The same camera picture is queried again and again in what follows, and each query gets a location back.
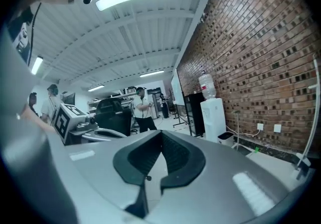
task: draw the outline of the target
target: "ceiling beam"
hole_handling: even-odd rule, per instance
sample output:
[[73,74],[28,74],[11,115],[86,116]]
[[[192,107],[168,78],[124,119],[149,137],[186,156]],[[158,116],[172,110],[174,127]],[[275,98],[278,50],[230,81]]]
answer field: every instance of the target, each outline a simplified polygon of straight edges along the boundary
[[104,83],[104,85],[105,85],[104,88],[96,90],[92,93],[93,93],[93,95],[98,95],[98,94],[102,94],[102,93],[106,93],[106,92],[110,92],[110,91],[116,91],[116,90],[122,89],[122,88],[127,88],[129,86],[139,85],[142,83],[151,83],[151,82],[155,82],[155,81],[159,81],[159,80],[170,79],[172,76],[172,71],[173,71],[172,68],[171,69],[164,69],[164,73],[162,73],[162,74],[157,74],[157,75],[148,76],[148,77],[144,77],[144,78],[141,78],[139,75],[135,75],[135,76],[131,76],[131,77],[113,80],[113,81]]
[[114,61],[112,63],[109,63],[109,64],[103,65],[101,67],[98,67],[96,69],[90,70],[90,71],[88,71],[88,72],[76,77],[75,79],[73,79],[71,81],[71,84],[75,84],[77,81],[83,80],[84,78],[90,77],[92,75],[95,75],[95,74],[103,72],[103,71],[105,71],[105,70],[107,70],[109,68],[113,68],[115,66],[118,66],[118,65],[121,65],[121,64],[124,64],[124,63],[141,60],[141,59],[144,59],[145,57],[151,58],[151,57],[157,57],[157,56],[177,55],[177,54],[180,54],[180,52],[181,51],[180,51],[179,48],[170,49],[170,50],[162,50],[162,51],[157,51],[157,52],[153,52],[153,53],[146,53],[146,56],[144,56],[143,54],[140,54],[140,55],[136,55],[136,56],[133,56],[133,57],[125,58],[125,59],[122,59],[122,60],[119,60],[119,61]]
[[201,19],[201,16],[202,16],[202,14],[204,12],[204,9],[205,9],[205,7],[207,5],[207,2],[208,2],[208,0],[200,0],[199,1],[199,4],[198,4],[198,6],[196,8],[192,23],[191,23],[191,25],[189,27],[189,30],[188,30],[188,32],[187,32],[187,34],[185,36],[181,52],[180,52],[180,54],[179,54],[179,56],[178,56],[178,58],[176,60],[175,65],[174,65],[174,69],[176,69],[178,67],[178,65],[179,65],[179,63],[180,63],[180,61],[181,61],[181,59],[182,59],[182,57],[183,57],[183,55],[185,53],[185,50],[186,50],[186,48],[187,48],[187,46],[188,46],[188,44],[189,44],[189,42],[190,42],[190,40],[192,38],[192,35],[193,35],[193,33],[194,33],[194,31],[195,31],[195,29],[196,29],[196,27],[197,27],[197,25],[198,25],[198,23],[199,23],[199,21]]
[[106,33],[110,30],[117,29],[122,26],[126,26],[131,23],[152,20],[152,19],[161,19],[161,18],[193,18],[194,13],[192,11],[186,10],[159,10],[159,11],[149,11],[149,12],[141,12],[137,13],[134,16],[126,16],[111,22],[108,22],[90,32],[83,35],[74,41],[71,45],[69,45],[66,49],[64,49],[55,60],[53,60],[47,70],[44,72],[42,79],[44,79],[50,71],[53,69],[53,66],[57,65],[60,61],[62,61],[65,57],[71,54],[78,47],[86,43],[88,40],[91,40],[103,33]]

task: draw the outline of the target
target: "brick wall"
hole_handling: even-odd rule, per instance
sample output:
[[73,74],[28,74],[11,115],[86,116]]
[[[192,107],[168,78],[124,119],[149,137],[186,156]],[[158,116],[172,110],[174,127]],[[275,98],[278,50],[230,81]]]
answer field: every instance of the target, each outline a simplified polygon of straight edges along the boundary
[[[316,83],[313,54],[320,49],[304,0],[209,0],[178,73],[185,95],[197,89],[202,69],[213,76],[230,128],[236,129],[232,111],[240,110],[242,133],[264,123],[255,139],[302,151],[315,106],[315,90],[307,87]],[[274,124],[282,124],[281,133]]]

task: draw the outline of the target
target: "water cooler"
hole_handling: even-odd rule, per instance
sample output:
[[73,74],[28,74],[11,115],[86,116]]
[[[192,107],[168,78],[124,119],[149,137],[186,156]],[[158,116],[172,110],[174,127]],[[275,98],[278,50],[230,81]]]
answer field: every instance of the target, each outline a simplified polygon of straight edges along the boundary
[[218,136],[226,132],[225,115],[221,98],[201,103],[206,140],[218,143]]

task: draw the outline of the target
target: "white shirt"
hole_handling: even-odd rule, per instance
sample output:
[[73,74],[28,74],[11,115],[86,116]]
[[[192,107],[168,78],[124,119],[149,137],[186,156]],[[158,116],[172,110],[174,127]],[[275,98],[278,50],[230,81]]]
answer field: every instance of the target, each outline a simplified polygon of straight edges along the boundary
[[48,116],[48,123],[51,123],[51,121],[53,120],[55,110],[59,109],[61,103],[61,100],[55,96],[51,96],[43,102],[41,107],[41,113]]
[[139,110],[137,108],[137,106],[140,104],[149,105],[149,101],[146,96],[143,99],[141,99],[141,97],[139,95],[136,95],[132,104],[134,106],[134,117],[135,118],[145,119],[145,118],[151,117],[151,108],[150,107],[146,110]]

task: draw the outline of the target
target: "person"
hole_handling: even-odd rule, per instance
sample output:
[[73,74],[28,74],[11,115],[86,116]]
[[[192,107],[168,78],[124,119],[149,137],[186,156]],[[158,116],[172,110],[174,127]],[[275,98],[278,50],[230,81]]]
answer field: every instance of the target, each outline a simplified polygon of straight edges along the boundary
[[38,113],[36,113],[34,109],[34,105],[37,103],[37,93],[31,93],[29,95],[29,107],[30,109],[39,117]]
[[153,119],[151,118],[152,104],[145,97],[145,90],[142,87],[136,89],[136,96],[133,99],[134,117],[139,125],[139,132],[145,132],[148,129],[157,130]]
[[42,104],[41,119],[43,122],[53,125],[53,121],[56,116],[56,111],[62,102],[59,98],[57,98],[57,95],[59,93],[57,85],[50,85],[47,88],[47,91],[49,97]]
[[[10,8],[9,13],[6,18],[6,26],[3,26],[1,30],[2,40],[1,40],[1,50],[6,51],[6,55],[4,56],[4,60],[6,62],[14,62],[15,66],[12,67],[10,65],[2,66],[1,75],[10,75],[12,77],[12,81],[15,80],[16,75],[28,77],[28,83],[24,84],[22,88],[23,91],[28,91],[32,89],[32,87],[36,84],[35,77],[29,75],[27,73],[28,69],[24,69],[20,63],[20,60],[17,59],[16,55],[13,53],[12,48],[15,48],[20,54],[21,59],[29,65],[31,53],[30,48],[32,45],[29,45],[28,35],[27,35],[27,25],[32,22],[33,14],[31,12],[30,6],[39,1],[47,1],[47,2],[57,2],[57,0],[19,0],[14,8]],[[70,3],[73,0],[63,0],[62,3]],[[9,38],[11,38],[11,48],[8,45]],[[10,93],[12,86],[12,82],[10,80],[7,83],[3,84],[3,87],[7,88],[7,91]],[[39,127],[41,127],[44,131],[55,132],[55,129],[48,125],[47,123],[41,121],[37,117],[37,115],[32,111],[32,109],[28,106],[27,102],[23,102],[23,94],[17,94],[16,98],[16,106],[14,108],[9,108],[8,106],[1,103],[2,112],[12,113],[20,115],[23,119],[28,119],[34,123],[36,123]],[[1,101],[7,101],[7,96],[4,96]]]
[[167,106],[167,102],[162,93],[160,94],[160,103],[161,103],[160,107],[162,108],[163,117],[164,119],[167,119],[169,117],[169,108]]

